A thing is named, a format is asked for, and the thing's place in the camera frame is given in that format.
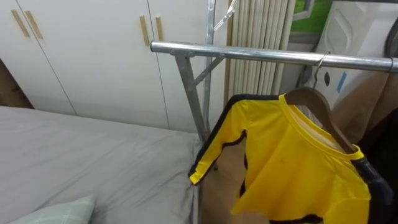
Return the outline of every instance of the wooden handle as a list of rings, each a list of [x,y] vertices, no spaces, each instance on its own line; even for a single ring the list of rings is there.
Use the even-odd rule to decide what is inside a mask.
[[[159,36],[159,41],[164,41],[162,19],[160,18],[160,16],[156,17],[156,27],[157,27],[157,35]]]
[[[142,36],[144,38],[145,46],[149,47],[149,37],[148,37],[147,23],[145,22],[145,17],[140,16],[139,21],[141,23]]]
[[[40,32],[40,29],[37,26],[35,19],[33,19],[32,13],[30,11],[25,11],[25,15],[27,17],[27,20],[29,20],[30,24],[32,25],[33,31],[36,33],[36,37],[39,39],[43,39],[43,35]]]
[[[13,9],[13,10],[11,10],[11,13],[14,16],[15,20],[17,21],[17,23],[19,25],[19,28],[21,28],[22,33],[24,33],[24,36],[25,37],[30,37],[30,35],[29,35],[29,33],[28,33],[23,21],[21,20],[21,18],[18,15],[18,12],[15,9]]]

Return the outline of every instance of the clothes rack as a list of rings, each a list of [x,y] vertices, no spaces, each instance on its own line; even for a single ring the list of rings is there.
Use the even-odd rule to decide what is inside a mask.
[[[287,50],[252,49],[246,47],[220,47],[214,45],[187,44],[178,42],[150,43],[150,49],[157,53],[167,53],[175,57],[178,70],[187,94],[199,137],[205,141],[210,134],[206,125],[208,117],[203,118],[196,85],[224,59],[257,60],[279,63],[294,63],[302,65],[319,65],[323,67],[351,68],[378,72],[398,73],[398,58],[359,57],[347,55],[318,54],[311,52],[293,52]],[[195,79],[191,67],[191,57],[214,57],[215,59]]]

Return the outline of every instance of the wardrobe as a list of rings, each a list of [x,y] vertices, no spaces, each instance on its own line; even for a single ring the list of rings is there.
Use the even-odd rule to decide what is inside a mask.
[[[227,8],[228,0],[217,1],[216,21]],[[2,0],[0,58],[37,110],[194,132],[174,57],[149,44],[204,44],[206,12],[199,0]],[[224,26],[215,45],[225,44]],[[192,67],[199,75],[205,58],[193,58]],[[223,94],[219,65],[212,124]]]

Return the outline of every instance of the black stripe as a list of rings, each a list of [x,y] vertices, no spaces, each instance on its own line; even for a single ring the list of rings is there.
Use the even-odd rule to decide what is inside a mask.
[[[302,224],[302,223],[320,223],[322,222],[323,219],[321,217],[318,217],[316,215],[306,215],[303,218],[299,218],[296,220],[286,220],[286,221],[274,221],[274,220],[269,220],[270,224]]]
[[[369,202],[368,224],[387,223],[392,211],[394,192],[390,185],[372,167],[366,157],[352,160],[356,171],[368,185],[371,200]]]
[[[246,152],[244,152],[243,164],[244,164],[244,168],[246,170],[248,170],[248,159],[246,157]],[[245,175],[245,177],[243,179],[243,183],[241,185],[241,189],[239,190],[239,197],[242,197],[243,194],[246,192],[246,183],[244,182],[245,179],[246,179],[246,175]]]
[[[226,116],[228,115],[228,112],[232,109],[232,106],[241,101],[241,100],[278,100],[277,95],[271,95],[271,96],[261,96],[261,95],[250,95],[250,94],[239,94],[239,95],[234,95],[231,97],[231,99],[229,99],[229,101],[227,102],[220,118],[218,119],[214,129],[212,130],[209,138],[206,140],[206,142],[204,143],[204,145],[202,146],[202,148],[200,149],[197,158],[195,159],[195,163],[193,164],[193,166],[191,167],[188,176],[191,176],[192,174],[195,173],[195,168],[198,165],[199,161],[202,159],[203,155],[205,154],[206,150],[209,148],[211,142],[213,142],[214,138],[216,137],[218,131],[221,129],[221,126],[224,123],[224,120],[226,118]],[[241,137],[233,142],[227,142],[223,144],[223,148],[224,149],[225,146],[233,146],[236,144],[239,144],[243,138],[246,137],[246,130],[243,131],[244,136],[241,135]],[[207,175],[207,173],[209,172],[209,170],[211,170],[210,168],[206,171],[205,175],[201,178],[201,180]]]

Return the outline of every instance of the pillow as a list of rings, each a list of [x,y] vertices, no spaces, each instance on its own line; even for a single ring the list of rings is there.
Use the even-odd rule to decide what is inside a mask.
[[[42,208],[9,224],[87,224],[95,207],[93,196]]]

